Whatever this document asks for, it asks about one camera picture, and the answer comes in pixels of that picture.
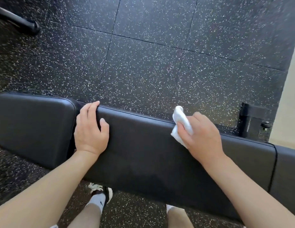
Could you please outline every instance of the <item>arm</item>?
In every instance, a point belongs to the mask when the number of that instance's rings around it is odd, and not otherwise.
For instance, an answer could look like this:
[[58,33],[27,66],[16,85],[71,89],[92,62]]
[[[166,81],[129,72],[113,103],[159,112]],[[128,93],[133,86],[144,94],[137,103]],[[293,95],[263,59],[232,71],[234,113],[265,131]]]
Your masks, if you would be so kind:
[[0,206],[0,227],[50,228],[58,222],[79,182],[107,147],[109,125],[101,119],[99,130],[98,105],[86,104],[77,116],[73,156]]
[[188,120],[194,134],[190,136],[178,123],[178,134],[192,156],[229,198],[247,228],[295,227],[295,216],[275,198],[250,179],[229,157],[221,145],[216,126],[196,112]]

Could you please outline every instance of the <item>left hand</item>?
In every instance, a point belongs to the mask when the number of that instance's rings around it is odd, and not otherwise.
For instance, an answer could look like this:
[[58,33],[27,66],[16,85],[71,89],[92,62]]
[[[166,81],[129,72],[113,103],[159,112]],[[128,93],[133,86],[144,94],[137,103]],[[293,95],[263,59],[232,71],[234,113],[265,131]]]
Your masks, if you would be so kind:
[[99,157],[106,149],[109,140],[109,125],[101,118],[101,131],[97,125],[96,110],[99,101],[86,104],[77,116],[74,139],[77,151],[88,151]]

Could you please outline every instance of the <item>white towel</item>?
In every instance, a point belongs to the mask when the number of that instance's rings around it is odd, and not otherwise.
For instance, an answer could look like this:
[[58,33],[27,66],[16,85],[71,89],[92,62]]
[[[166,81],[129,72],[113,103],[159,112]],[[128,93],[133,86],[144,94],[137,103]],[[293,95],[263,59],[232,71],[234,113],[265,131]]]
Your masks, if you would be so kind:
[[[177,122],[180,122],[181,124],[183,124],[185,130],[190,135],[193,134],[191,124],[190,124],[189,120],[186,118],[186,115],[183,112],[183,108],[179,105],[175,107],[175,110],[173,113],[173,120],[176,124],[177,124]],[[185,144],[183,143],[182,139],[178,135],[177,125],[173,128],[171,135],[176,139],[177,142],[179,142],[184,147],[186,147]]]

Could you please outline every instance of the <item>person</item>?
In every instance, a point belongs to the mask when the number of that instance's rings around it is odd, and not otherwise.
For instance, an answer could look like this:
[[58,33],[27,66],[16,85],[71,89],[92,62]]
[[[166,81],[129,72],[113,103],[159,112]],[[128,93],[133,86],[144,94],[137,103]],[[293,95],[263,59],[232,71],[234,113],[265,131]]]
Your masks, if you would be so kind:
[[[0,228],[54,227],[59,221],[74,190],[88,169],[106,149],[109,125],[96,121],[99,101],[86,104],[77,116],[73,156],[0,206]],[[178,133],[191,155],[226,194],[247,228],[295,227],[295,216],[270,194],[251,180],[229,157],[221,145],[218,129],[198,112],[188,116],[193,135],[178,123]],[[90,184],[92,198],[83,211],[71,222],[74,227],[99,227],[102,210],[110,200],[110,188]],[[193,227],[185,211],[167,205],[168,226]]]

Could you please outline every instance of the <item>hand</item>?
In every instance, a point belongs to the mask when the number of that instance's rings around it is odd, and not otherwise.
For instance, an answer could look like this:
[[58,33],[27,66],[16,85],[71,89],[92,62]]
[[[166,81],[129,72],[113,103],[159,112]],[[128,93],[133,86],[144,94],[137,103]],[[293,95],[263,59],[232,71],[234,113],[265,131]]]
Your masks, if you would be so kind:
[[97,158],[109,141],[109,125],[103,118],[100,119],[101,131],[97,125],[96,110],[99,104],[99,101],[88,103],[80,110],[74,131],[77,151],[88,151],[96,154]]
[[184,126],[178,122],[178,134],[183,140],[191,155],[204,167],[214,160],[225,156],[221,136],[216,126],[205,116],[196,112],[193,116],[187,116],[193,135],[185,130]]

